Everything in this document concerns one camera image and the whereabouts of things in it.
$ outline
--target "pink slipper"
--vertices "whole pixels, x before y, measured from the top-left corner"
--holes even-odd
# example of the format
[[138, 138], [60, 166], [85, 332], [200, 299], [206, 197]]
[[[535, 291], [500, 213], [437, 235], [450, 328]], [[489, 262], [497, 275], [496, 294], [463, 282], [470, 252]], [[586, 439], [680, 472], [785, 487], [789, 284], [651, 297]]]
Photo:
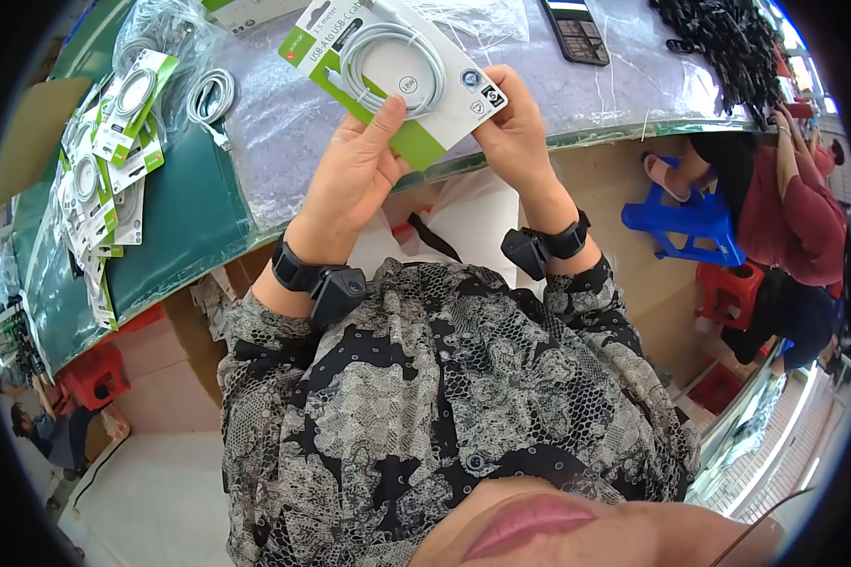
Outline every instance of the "pink slipper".
[[691, 198], [690, 195], [680, 198], [674, 193], [674, 191], [665, 186], [665, 173], [668, 172], [669, 169], [671, 169], [671, 166], [668, 163], [665, 163], [665, 161], [660, 160], [655, 154], [648, 152], [643, 154], [643, 170], [646, 172], [646, 175], [651, 180], [658, 183], [660, 187], [668, 191], [668, 194], [671, 197], [674, 197], [674, 199], [679, 203], [687, 202]]

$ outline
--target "plastic bag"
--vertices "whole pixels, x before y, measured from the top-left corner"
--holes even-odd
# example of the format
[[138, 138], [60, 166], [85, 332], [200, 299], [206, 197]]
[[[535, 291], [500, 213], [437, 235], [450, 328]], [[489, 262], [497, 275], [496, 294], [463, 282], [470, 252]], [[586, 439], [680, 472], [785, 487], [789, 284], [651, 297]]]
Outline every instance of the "plastic bag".
[[522, 0], [406, 0], [420, 16], [472, 35], [484, 47], [503, 39], [530, 41]]
[[226, 38], [226, 31], [208, 21], [201, 0], [136, 0], [126, 16], [113, 46], [114, 74], [125, 76], [143, 49], [180, 60], [152, 107], [167, 142], [186, 129], [186, 95], [212, 67]]
[[12, 251], [12, 240], [6, 239], [0, 247], [0, 303], [7, 305], [10, 298], [19, 295], [19, 268]]

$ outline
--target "white floor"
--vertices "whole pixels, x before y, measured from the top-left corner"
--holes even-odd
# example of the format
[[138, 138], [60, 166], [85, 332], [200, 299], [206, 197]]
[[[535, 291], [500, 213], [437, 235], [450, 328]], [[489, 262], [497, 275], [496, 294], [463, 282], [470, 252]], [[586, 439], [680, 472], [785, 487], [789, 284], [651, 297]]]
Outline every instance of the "white floor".
[[85, 551], [89, 567], [230, 565], [221, 450], [217, 432], [131, 436], [74, 511], [97, 465], [82, 479], [59, 527]]

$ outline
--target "patterned blouse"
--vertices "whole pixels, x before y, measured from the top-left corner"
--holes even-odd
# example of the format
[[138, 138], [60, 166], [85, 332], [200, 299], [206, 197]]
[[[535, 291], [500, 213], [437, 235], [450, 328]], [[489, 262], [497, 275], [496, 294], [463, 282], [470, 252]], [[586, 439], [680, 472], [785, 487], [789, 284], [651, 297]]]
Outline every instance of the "patterned blouse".
[[681, 501], [700, 440], [603, 258], [545, 304], [484, 267], [389, 258], [321, 332], [251, 292], [228, 312], [227, 551], [237, 565], [406, 565], [486, 478]]

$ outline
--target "wrist-mounted camera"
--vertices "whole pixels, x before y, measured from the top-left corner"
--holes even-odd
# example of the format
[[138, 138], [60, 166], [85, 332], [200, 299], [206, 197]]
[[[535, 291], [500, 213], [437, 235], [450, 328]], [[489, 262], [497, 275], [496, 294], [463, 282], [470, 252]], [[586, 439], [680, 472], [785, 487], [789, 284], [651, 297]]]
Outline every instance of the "wrist-mounted camera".
[[545, 264], [551, 258], [572, 258], [586, 243], [586, 230], [590, 228], [589, 217], [582, 210], [580, 220], [558, 234], [521, 229], [510, 229], [504, 235], [501, 252], [513, 264], [536, 281], [545, 278]]
[[271, 271], [280, 284], [290, 291], [305, 291], [315, 301], [312, 324], [332, 325], [356, 309], [368, 293], [365, 275], [358, 267], [314, 266], [297, 258], [281, 238], [271, 255]]

